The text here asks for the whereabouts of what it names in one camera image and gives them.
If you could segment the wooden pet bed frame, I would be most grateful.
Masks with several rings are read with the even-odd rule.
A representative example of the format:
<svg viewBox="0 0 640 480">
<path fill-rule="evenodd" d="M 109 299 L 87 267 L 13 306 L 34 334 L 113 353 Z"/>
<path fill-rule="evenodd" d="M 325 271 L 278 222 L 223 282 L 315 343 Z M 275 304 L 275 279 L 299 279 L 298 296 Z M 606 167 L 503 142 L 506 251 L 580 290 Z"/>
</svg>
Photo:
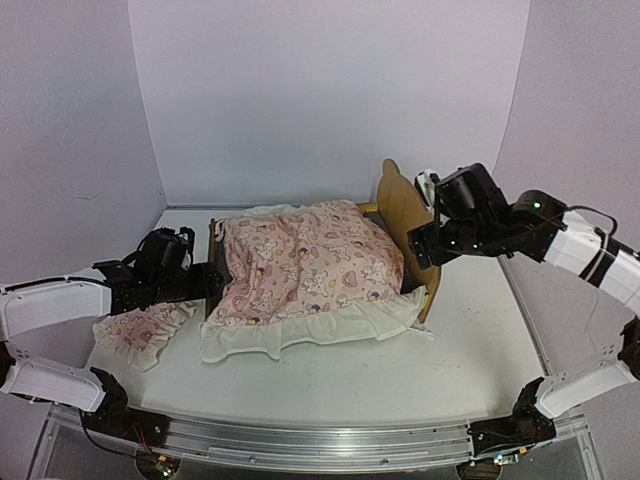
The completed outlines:
<svg viewBox="0 0 640 480">
<path fill-rule="evenodd" d="M 392 160 L 383 163 L 383 174 L 378 185 L 376 200 L 372 204 L 357 204 L 362 213 L 377 211 L 388 229 L 388 234 L 401 250 L 405 265 L 411 274 L 428 289 L 428 299 L 420 313 L 418 324 L 425 321 L 440 281 L 440 272 L 435 267 L 419 268 L 408 245 L 407 233 L 428 221 L 431 216 L 422 205 L 419 194 L 405 178 Z"/>
</svg>

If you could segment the pink unicorn print blanket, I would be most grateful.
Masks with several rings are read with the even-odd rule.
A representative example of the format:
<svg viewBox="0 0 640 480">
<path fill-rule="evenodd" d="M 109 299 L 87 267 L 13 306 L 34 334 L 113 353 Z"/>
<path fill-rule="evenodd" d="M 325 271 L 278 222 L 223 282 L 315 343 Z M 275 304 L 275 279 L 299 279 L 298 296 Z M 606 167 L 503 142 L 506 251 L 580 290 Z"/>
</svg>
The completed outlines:
<svg viewBox="0 0 640 480">
<path fill-rule="evenodd" d="M 401 293 L 401 250 L 353 202 L 256 207 L 221 225 L 233 280 L 201 325 L 205 363 L 242 353 L 277 360 L 305 342 L 383 341 L 426 306 L 426 286 Z"/>
</svg>

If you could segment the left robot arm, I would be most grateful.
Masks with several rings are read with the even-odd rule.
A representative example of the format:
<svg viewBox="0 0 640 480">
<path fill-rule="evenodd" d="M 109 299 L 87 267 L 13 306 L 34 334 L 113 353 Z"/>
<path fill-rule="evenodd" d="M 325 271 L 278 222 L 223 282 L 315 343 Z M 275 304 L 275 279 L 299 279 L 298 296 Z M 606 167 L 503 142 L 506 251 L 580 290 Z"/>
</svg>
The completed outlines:
<svg viewBox="0 0 640 480">
<path fill-rule="evenodd" d="M 120 261 L 94 268 L 101 279 L 64 276 L 1 289 L 1 392 L 94 412 L 110 435 L 123 437 L 134 428 L 134 415 L 118 400 L 106 398 L 117 388 L 108 373 L 34 357 L 12 339 L 71 320 L 119 315 L 159 303 L 219 300 L 223 276 L 208 262 L 150 277 Z"/>
</svg>

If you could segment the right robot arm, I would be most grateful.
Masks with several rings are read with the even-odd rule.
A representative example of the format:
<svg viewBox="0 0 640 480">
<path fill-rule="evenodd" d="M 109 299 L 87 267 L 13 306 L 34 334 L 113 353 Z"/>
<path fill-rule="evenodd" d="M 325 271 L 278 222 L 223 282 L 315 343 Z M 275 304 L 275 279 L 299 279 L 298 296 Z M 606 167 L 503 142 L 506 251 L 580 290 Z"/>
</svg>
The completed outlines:
<svg viewBox="0 0 640 480">
<path fill-rule="evenodd" d="M 441 178 L 418 174 L 414 186 L 432 219 L 408 233 L 420 268 L 443 266 L 461 256 L 513 257 L 564 269 L 639 311 L 639 254 L 583 217 L 585 207 L 569 206 L 540 190 L 508 203 L 486 168 L 473 164 Z M 548 376 L 528 385 L 533 405 L 509 414 L 503 433 L 524 443 L 540 430 L 543 417 L 555 419 L 572 407 L 639 379 L 639 320 L 622 331 L 621 348 L 575 373 Z"/>
</svg>

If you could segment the pink ruffled unicorn pillow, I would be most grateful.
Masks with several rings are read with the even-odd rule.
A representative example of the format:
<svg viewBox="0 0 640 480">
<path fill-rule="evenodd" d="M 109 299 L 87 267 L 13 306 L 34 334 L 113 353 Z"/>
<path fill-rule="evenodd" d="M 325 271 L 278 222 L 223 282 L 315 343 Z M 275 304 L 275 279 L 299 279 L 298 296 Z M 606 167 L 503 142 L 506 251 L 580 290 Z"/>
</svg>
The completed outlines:
<svg viewBox="0 0 640 480">
<path fill-rule="evenodd" d="M 137 371 L 153 368 L 161 351 L 199 310 L 199 301 L 161 303 L 109 316 L 92 327 L 96 344 Z"/>
</svg>

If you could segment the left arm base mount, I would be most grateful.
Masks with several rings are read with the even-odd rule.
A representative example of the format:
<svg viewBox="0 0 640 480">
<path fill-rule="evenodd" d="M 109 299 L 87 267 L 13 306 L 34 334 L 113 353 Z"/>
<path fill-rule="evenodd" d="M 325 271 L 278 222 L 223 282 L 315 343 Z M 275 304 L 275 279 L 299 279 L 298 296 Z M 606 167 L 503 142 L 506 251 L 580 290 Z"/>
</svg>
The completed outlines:
<svg viewBox="0 0 640 480">
<path fill-rule="evenodd" d="M 159 448 L 167 440 L 170 419 L 160 413 L 126 407 L 121 412 L 81 412 L 81 424 L 92 432 Z"/>
</svg>

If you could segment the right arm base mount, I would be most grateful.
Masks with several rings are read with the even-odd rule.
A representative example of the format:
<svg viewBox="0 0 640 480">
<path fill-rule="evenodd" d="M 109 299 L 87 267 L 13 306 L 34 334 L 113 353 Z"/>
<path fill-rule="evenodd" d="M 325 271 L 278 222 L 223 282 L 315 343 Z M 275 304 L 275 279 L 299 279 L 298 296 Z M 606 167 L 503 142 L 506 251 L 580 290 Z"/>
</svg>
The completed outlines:
<svg viewBox="0 0 640 480">
<path fill-rule="evenodd" d="M 513 415 L 472 422 L 467 430 L 476 458 L 513 452 L 556 437 L 552 420 Z"/>
</svg>

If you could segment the aluminium front rail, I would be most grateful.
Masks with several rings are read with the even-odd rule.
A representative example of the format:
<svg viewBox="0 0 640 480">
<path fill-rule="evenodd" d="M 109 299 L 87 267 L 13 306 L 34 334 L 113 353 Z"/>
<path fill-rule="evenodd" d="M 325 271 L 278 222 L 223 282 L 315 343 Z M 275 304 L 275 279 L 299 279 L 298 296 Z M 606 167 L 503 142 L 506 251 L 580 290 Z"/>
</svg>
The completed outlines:
<svg viewBox="0 0 640 480">
<path fill-rule="evenodd" d="M 451 479 L 600 479 L 602 470 L 579 408 L 554 421 L 556 437 L 476 458 L 465 420 L 360 427 L 251 425 L 168 416 L 163 447 L 92 432 L 77 410 L 53 406 L 28 471 L 30 479 L 192 479 L 225 473 L 275 478 L 375 478 L 424 473 Z"/>
</svg>

